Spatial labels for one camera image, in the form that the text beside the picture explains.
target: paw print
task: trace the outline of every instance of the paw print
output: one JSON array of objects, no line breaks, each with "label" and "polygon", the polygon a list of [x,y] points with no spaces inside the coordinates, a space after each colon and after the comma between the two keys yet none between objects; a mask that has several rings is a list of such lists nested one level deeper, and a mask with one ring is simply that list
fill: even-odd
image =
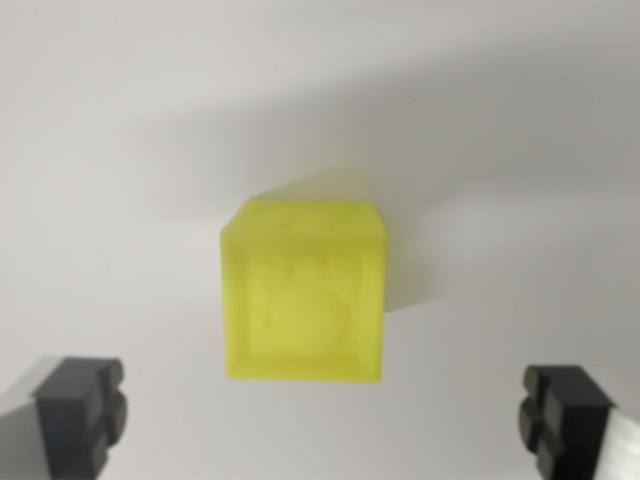
[{"label": "paw print", "polygon": [[352,257],[287,256],[266,262],[254,297],[262,327],[299,356],[331,354],[347,339],[360,284]]}]

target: black plastic part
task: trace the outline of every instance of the black plastic part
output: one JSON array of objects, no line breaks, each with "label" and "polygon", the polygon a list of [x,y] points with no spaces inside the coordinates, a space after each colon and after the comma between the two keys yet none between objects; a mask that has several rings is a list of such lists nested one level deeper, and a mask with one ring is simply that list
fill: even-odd
[{"label": "black plastic part", "polygon": [[119,360],[66,358],[33,393],[53,480],[94,480],[124,431]]},{"label": "black plastic part", "polygon": [[579,366],[532,366],[520,436],[545,480],[592,480],[613,402]]}]

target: cube face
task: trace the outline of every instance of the cube face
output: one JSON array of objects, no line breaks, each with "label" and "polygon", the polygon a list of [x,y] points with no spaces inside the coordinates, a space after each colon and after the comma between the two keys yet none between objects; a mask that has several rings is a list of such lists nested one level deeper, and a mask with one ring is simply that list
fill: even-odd
[{"label": "cube face", "polygon": [[379,379],[386,241],[372,205],[251,200],[221,243],[230,377]]}]

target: white backdrop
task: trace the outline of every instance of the white backdrop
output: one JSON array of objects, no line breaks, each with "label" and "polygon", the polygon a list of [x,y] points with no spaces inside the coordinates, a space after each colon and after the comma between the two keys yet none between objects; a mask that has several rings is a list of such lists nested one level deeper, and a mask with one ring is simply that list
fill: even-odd
[{"label": "white backdrop", "polygon": [[[0,0],[0,387],[118,356],[104,480],[534,480],[524,367],[640,360],[636,1]],[[383,381],[223,375],[217,235],[371,198]]]}]

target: translucent yellow block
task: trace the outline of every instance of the translucent yellow block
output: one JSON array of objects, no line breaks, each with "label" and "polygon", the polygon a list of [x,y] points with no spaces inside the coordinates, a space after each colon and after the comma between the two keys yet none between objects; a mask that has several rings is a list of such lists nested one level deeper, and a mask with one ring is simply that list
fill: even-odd
[{"label": "translucent yellow block", "polygon": [[221,245],[229,377],[380,379],[386,232],[373,205],[250,200]]}]

